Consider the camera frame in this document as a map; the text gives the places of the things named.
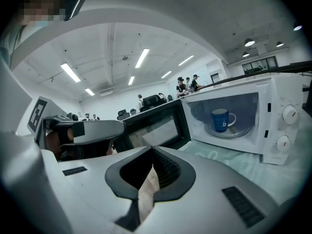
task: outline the mug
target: mug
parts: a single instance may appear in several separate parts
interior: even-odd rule
[[[229,124],[229,115],[233,115],[235,119]],[[218,108],[211,111],[211,116],[214,122],[214,129],[219,132],[225,132],[228,127],[232,126],[236,122],[236,115],[229,114],[229,110],[226,108]]]

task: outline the white microwave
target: white microwave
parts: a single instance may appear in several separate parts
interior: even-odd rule
[[[124,120],[127,135],[115,146],[178,149],[194,139],[283,165],[299,127],[300,78],[281,74],[200,90]]]

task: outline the ceiling light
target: ceiling light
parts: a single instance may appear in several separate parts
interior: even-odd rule
[[[298,22],[294,23],[294,25],[293,25],[293,30],[294,31],[297,31],[297,30],[299,30],[301,28],[302,28],[302,25],[300,23],[298,23]]]
[[[149,52],[150,50],[149,49],[144,49],[140,58],[138,59],[137,61],[137,64],[136,64],[136,68],[139,68],[144,60],[144,58],[146,57],[147,53]]]
[[[91,91],[90,88],[86,88],[85,91],[86,91],[89,95],[91,95],[91,96],[94,95],[94,93]]]
[[[280,47],[280,46],[283,46],[283,45],[284,44],[281,41],[278,41],[277,44],[276,44],[277,47]]]
[[[130,78],[130,81],[129,81],[129,84],[128,84],[128,85],[131,85],[134,79],[135,79],[135,77],[134,77],[134,76],[131,76],[131,78]]]
[[[167,75],[169,75],[171,73],[171,71],[169,71],[168,73],[166,73],[163,77],[162,77],[162,79],[163,78],[165,78]]]
[[[253,44],[254,44],[254,40],[252,40],[251,38],[247,38],[245,40],[245,47],[249,47],[249,46],[251,46]]]
[[[79,2],[80,2],[80,0],[78,0],[78,2],[76,3],[76,6],[74,7],[74,10],[73,10],[72,15],[70,16],[70,18],[73,17],[73,14],[74,14],[74,12],[75,12],[75,10],[76,10],[76,8],[77,8]]]
[[[247,57],[247,56],[249,56],[248,52],[244,52],[243,57]]]
[[[61,65],[61,68],[64,69],[64,71],[75,81],[75,82],[79,82],[80,79],[78,78],[78,76],[76,76],[76,74],[74,73],[74,71],[68,66],[67,63],[64,63]]]
[[[186,61],[188,61],[189,59],[191,59],[193,56],[190,56],[190,57],[188,57],[186,60],[184,60],[183,62],[181,62],[180,64],[179,64],[179,66],[181,66],[183,63],[185,63]]]

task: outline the mug handle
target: mug handle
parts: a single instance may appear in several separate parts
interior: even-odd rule
[[[233,115],[235,119],[231,123],[228,124],[228,127],[232,126],[236,122],[236,115],[232,113],[229,113],[229,115]]]

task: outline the microwave window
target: microwave window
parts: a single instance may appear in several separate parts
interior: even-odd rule
[[[130,134],[129,138],[134,147],[140,147],[160,146],[162,143],[177,136],[178,132],[174,118],[169,116]]]
[[[258,93],[189,103],[195,136],[241,139],[255,144],[259,124]]]

